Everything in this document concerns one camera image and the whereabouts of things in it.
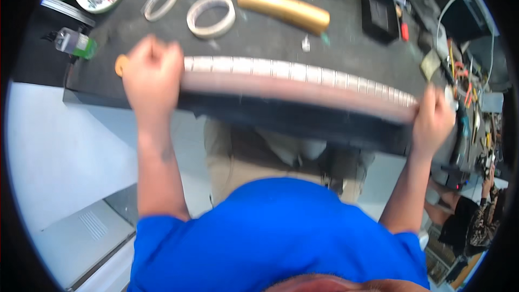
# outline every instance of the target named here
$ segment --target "hand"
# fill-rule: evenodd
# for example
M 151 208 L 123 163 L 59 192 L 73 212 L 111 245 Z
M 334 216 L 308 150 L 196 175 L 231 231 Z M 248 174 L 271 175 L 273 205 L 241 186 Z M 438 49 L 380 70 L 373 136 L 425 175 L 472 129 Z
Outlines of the hand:
M 490 190 L 494 186 L 494 172 L 496 171 L 496 165 L 492 163 L 490 170 L 488 171 L 488 177 L 483 181 L 483 191 L 481 192 L 482 198 L 488 198 Z
M 148 35 L 137 43 L 128 54 L 122 83 L 138 124 L 169 119 L 183 73 L 184 54 L 177 42 L 165 44 Z
M 444 91 L 428 85 L 412 127 L 412 154 L 432 160 L 456 123 L 456 114 L 445 101 Z

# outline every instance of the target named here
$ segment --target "tattoo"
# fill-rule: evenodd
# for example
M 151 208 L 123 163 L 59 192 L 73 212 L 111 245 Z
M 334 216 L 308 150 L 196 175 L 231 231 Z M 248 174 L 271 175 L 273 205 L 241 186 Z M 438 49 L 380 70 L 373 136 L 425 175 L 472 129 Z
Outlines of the tattoo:
M 163 162 L 170 161 L 174 154 L 175 154 L 175 151 L 173 150 L 173 147 L 170 145 L 162 150 L 162 153 L 160 154 L 160 158 L 162 159 Z

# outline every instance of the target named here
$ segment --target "green bottle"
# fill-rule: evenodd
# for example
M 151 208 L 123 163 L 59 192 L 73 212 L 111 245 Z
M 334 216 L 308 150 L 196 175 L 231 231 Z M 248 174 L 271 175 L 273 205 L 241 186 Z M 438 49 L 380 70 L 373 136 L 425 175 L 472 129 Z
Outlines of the green bottle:
M 54 40 L 56 49 L 84 59 L 91 59 L 97 51 L 97 43 L 88 36 L 63 27 Z

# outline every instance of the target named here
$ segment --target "blue t-shirt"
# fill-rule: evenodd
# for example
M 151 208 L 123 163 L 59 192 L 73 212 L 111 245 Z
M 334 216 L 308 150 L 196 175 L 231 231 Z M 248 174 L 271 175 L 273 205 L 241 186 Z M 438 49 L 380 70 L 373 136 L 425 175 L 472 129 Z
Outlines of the blue t-shirt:
M 391 234 L 327 188 L 294 178 L 245 184 L 188 222 L 143 218 L 134 248 L 130 292 L 262 291 L 309 273 L 429 288 L 415 234 Z

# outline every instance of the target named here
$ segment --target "gold cylinder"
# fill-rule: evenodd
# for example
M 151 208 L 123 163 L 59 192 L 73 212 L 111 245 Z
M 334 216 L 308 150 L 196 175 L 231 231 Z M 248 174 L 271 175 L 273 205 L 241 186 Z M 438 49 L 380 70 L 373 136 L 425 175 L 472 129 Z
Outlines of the gold cylinder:
M 330 13 L 301 0 L 238 0 L 238 6 L 284 20 L 321 35 L 330 24 Z

